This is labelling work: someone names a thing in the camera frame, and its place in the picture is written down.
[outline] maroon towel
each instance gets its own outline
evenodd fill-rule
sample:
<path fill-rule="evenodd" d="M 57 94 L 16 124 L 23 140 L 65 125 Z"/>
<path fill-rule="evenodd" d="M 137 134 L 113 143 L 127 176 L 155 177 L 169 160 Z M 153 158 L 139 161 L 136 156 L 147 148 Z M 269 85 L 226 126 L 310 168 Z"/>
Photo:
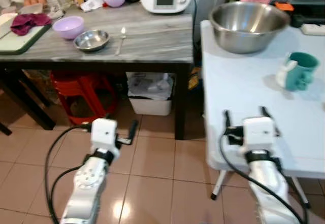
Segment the maroon towel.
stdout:
<path fill-rule="evenodd" d="M 44 13 L 21 14 L 15 17 L 11 25 L 11 31 L 19 36 L 28 34 L 29 30 L 35 26 L 50 24 L 51 19 Z"/>

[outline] tile floor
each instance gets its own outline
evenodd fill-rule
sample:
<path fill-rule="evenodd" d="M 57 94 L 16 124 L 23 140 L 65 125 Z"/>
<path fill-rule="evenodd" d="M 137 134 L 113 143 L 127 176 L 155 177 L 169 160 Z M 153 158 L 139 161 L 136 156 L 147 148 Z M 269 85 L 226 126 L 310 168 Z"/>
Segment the tile floor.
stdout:
<path fill-rule="evenodd" d="M 3 97 L 0 95 L 0 119 L 13 134 L 0 134 L 0 222 L 50 224 L 43 190 L 45 153 L 69 126 L 68 120 L 60 107 L 52 106 L 47 111 L 57 126 L 53 131 L 44 131 Z M 257 223 L 254 198 L 247 182 L 239 176 L 229 174 L 217 201 L 209 199 L 219 172 L 205 163 L 199 107 L 189 109 L 189 139 L 185 141 L 173 139 L 173 114 L 139 116 L 128 102 L 123 102 L 115 118 L 122 135 L 134 118 L 140 121 L 140 127 L 134 145 L 122 147 L 121 157 L 110 169 L 98 224 Z M 90 148 L 89 137 L 88 133 L 75 131 L 63 138 L 51 158 L 50 182 L 82 162 Z M 58 216 L 71 194 L 73 176 L 67 175 L 56 188 L 54 207 Z M 325 181 L 301 179 L 301 184 L 312 205 L 310 223 L 325 224 Z M 290 201 L 301 213 L 294 195 Z"/>

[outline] stainless steel bowl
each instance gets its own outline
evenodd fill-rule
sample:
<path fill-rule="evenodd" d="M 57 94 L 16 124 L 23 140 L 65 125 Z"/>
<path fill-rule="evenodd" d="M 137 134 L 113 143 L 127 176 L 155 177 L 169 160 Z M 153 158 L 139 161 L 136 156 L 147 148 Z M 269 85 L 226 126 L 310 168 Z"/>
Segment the stainless steel bowl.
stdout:
<path fill-rule="evenodd" d="M 286 28 L 290 17 L 274 6 L 232 2 L 214 8 L 209 19 L 220 47 L 233 53 L 265 49 Z"/>
<path fill-rule="evenodd" d="M 91 30 L 77 36 L 74 40 L 75 47 L 84 52 L 91 52 L 103 49 L 110 36 L 105 31 Z"/>

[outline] gray table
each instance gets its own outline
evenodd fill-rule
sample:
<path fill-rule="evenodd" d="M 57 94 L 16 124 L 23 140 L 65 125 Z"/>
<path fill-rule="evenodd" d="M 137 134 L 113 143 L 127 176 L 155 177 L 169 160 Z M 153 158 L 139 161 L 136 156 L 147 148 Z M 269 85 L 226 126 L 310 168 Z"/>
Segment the gray table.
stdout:
<path fill-rule="evenodd" d="M 100 8 L 89 13 L 71 8 L 66 16 L 78 15 L 87 29 L 101 29 L 111 36 L 109 45 L 98 52 L 85 54 L 48 30 L 22 55 L 0 55 L 0 84 L 17 103 L 43 128 L 51 129 L 53 121 L 26 95 L 17 95 L 5 78 L 4 69 L 49 69 L 118 72 L 167 72 L 176 75 L 175 139 L 184 138 L 187 79 L 192 58 L 192 17 L 153 15 L 140 3 L 121 8 Z M 125 26 L 127 38 L 121 54 L 114 55 L 119 32 Z"/>

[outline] metal spoon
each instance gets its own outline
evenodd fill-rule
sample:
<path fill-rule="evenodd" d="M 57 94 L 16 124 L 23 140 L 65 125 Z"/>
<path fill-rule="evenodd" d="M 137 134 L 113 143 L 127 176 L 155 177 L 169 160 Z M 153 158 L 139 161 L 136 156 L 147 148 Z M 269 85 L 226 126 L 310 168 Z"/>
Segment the metal spoon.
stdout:
<path fill-rule="evenodd" d="M 117 48 L 117 50 L 115 52 L 115 55 L 119 55 L 121 53 L 121 48 L 122 48 L 123 40 L 126 38 L 126 35 L 125 34 L 126 34 L 126 28 L 123 27 L 121 29 L 120 43 L 119 43 L 118 48 Z"/>

